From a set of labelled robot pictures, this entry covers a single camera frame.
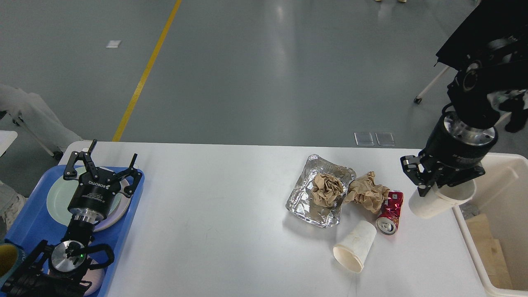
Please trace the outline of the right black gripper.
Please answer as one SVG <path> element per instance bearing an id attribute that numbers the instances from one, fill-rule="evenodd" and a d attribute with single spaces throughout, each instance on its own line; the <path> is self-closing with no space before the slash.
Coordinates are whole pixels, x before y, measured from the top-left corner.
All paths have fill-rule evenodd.
<path id="1" fill-rule="evenodd" d="M 458 186 L 486 171 L 482 160 L 498 141 L 495 127 L 477 129 L 460 120 L 454 111 L 441 115 L 419 156 L 400 158 L 402 171 L 425 197 L 434 184 Z"/>

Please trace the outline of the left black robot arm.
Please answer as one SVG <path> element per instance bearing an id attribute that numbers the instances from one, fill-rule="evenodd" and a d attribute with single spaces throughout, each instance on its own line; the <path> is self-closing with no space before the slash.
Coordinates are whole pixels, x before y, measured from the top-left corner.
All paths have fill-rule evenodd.
<path id="1" fill-rule="evenodd" d="M 2 297 L 103 297 L 109 289 L 143 190 L 136 167 L 98 167 L 87 151 L 41 177 L 6 234 Z"/>

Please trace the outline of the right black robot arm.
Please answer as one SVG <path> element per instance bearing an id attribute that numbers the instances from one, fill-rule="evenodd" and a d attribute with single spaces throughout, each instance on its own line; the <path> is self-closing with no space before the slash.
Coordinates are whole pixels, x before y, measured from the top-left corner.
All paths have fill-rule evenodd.
<path id="1" fill-rule="evenodd" d="M 450 103 L 416 155 L 402 156 L 403 172 L 425 197 L 434 187 L 454 187 L 485 174 L 482 159 L 498 141 L 504 113 L 509 133 L 527 123 L 527 36 L 511 35 L 469 54 L 447 94 Z"/>

